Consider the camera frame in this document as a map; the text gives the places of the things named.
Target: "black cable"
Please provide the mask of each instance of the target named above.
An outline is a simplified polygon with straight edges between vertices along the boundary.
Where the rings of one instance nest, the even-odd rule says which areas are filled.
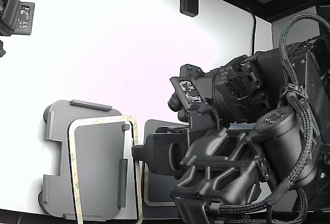
[[[267,221],[267,224],[273,224],[273,218],[272,218],[272,205],[268,205],[267,207],[267,211],[266,211],[266,221]]]
[[[219,117],[219,114],[218,114],[217,110],[216,110],[214,107],[211,107],[211,111],[213,112],[214,117],[215,117],[215,119],[216,119],[217,130],[220,130],[221,123],[220,123],[220,117]]]
[[[256,15],[251,11],[251,9],[247,6],[245,6],[246,10],[252,15],[253,18],[253,29],[252,29],[252,50],[251,55],[254,55],[255,51],[255,43],[256,43],[256,29],[257,29],[257,18]]]
[[[308,204],[310,204],[329,185],[330,179],[328,175],[326,175],[326,178],[327,178],[327,183],[318,192],[316,192],[314,196],[312,196],[312,198],[308,201]]]
[[[281,50],[281,62],[285,68],[285,70],[287,71],[288,75],[290,76],[291,79],[291,83],[296,86],[299,87],[299,83],[298,83],[298,78],[295,74],[295,71],[293,69],[293,66],[289,60],[288,57],[288,52],[286,51],[285,48],[285,43],[286,43],[286,39],[287,39],[287,35],[289,32],[289,29],[299,20],[302,19],[312,19],[315,20],[323,25],[325,25],[328,29],[328,31],[330,32],[330,24],[321,16],[316,15],[314,13],[308,13],[308,12],[301,12],[298,13],[296,15],[294,15],[289,22],[284,26],[282,33],[280,35],[280,39],[279,39],[279,48]]]
[[[313,148],[313,140],[312,140],[312,119],[311,113],[309,110],[306,110],[305,107],[300,103],[300,101],[294,96],[287,94],[287,101],[290,106],[293,107],[295,112],[299,115],[303,122],[304,128],[304,141],[302,144],[302,149],[298,158],[296,165],[293,170],[287,176],[289,182],[294,184],[300,173],[304,170],[305,166],[309,162],[312,148]]]

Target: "black wire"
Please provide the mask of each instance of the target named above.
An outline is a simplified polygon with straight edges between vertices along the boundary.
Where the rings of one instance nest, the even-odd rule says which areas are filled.
[[[217,110],[214,108],[214,107],[211,107],[211,110],[214,114],[214,117],[216,118],[216,122],[217,122],[217,130],[220,130],[220,127],[221,127],[221,123],[220,123],[220,117],[219,117],[219,114],[217,112]]]
[[[272,218],[272,205],[268,205],[267,206],[267,212],[266,212],[266,220],[267,220],[267,224],[273,224],[273,218]]]
[[[252,15],[253,17],[253,30],[252,30],[252,52],[251,55],[254,55],[255,50],[255,43],[256,43],[256,28],[257,28],[257,18],[256,15],[251,11],[251,9],[247,6],[245,6],[246,10]]]
[[[327,175],[326,175],[326,178],[327,178],[328,182],[318,192],[316,192],[315,195],[312,196],[311,199],[308,200],[308,204],[310,204],[329,185],[330,179]]]

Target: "braided cable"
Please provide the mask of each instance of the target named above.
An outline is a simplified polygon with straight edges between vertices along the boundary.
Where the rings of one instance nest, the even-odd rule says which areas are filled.
[[[297,21],[302,20],[302,19],[315,20],[315,21],[323,24],[330,32],[330,24],[324,18],[322,18],[314,13],[308,13],[308,12],[301,12],[301,13],[294,15],[289,20],[289,22],[283,27],[283,30],[281,32],[280,39],[279,39],[279,47],[281,49],[281,63],[283,65],[283,67],[285,68],[287,74],[289,75],[289,77],[291,79],[291,83],[296,87],[299,87],[298,78],[297,78],[296,73],[293,69],[293,66],[289,60],[288,53],[285,49],[285,43],[286,43],[287,35],[289,33],[290,28]]]
[[[299,102],[299,100],[293,96],[287,96],[287,101],[291,105],[303,122],[304,128],[304,141],[302,144],[302,149],[298,158],[298,161],[294,169],[288,175],[288,180],[290,183],[294,184],[299,177],[300,173],[304,170],[305,166],[309,162],[310,155],[313,148],[312,141],[312,119],[311,113],[305,109],[305,107]]]

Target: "white wall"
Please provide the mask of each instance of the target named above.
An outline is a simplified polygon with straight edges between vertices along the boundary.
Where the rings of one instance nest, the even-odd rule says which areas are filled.
[[[59,147],[44,141],[50,104],[112,105],[142,138],[148,119],[177,121],[167,101],[180,66],[209,71],[251,52],[250,14],[221,0],[200,0],[195,18],[179,0],[22,1],[36,3],[32,35],[2,39],[0,209],[41,213],[42,176],[58,173]],[[258,19],[256,49],[271,48],[271,24]]]

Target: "black housing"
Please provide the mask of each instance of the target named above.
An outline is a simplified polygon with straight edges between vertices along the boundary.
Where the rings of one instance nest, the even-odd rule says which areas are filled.
[[[330,41],[326,36],[287,46],[289,58],[305,96],[320,126],[322,140],[330,143]],[[201,68],[184,65],[180,77],[194,79],[200,94],[214,107],[224,126],[230,123],[255,123],[277,108],[284,81],[280,50],[240,56],[227,65],[204,73]],[[173,95],[171,106],[176,100]],[[176,103],[178,118],[188,122],[185,108]]]

